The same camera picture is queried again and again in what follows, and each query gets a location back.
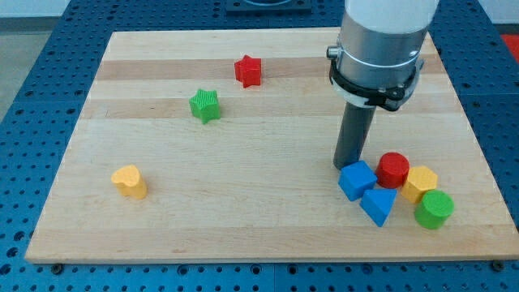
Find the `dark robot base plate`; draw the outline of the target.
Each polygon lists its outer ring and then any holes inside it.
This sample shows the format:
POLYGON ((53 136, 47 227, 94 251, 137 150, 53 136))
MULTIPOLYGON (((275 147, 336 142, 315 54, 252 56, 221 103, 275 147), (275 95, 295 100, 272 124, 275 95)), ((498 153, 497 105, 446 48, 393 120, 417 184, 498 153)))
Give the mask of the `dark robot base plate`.
POLYGON ((264 12, 308 12, 312 0, 227 0, 225 10, 228 14, 264 12))

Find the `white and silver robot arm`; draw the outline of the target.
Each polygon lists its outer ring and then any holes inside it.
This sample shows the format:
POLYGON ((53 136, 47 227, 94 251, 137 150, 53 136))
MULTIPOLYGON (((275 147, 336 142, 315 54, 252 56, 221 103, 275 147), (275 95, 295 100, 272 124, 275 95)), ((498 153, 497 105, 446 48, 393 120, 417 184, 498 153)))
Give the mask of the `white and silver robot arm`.
POLYGON ((436 0, 347 0, 329 79, 348 105, 396 111, 416 89, 436 0))

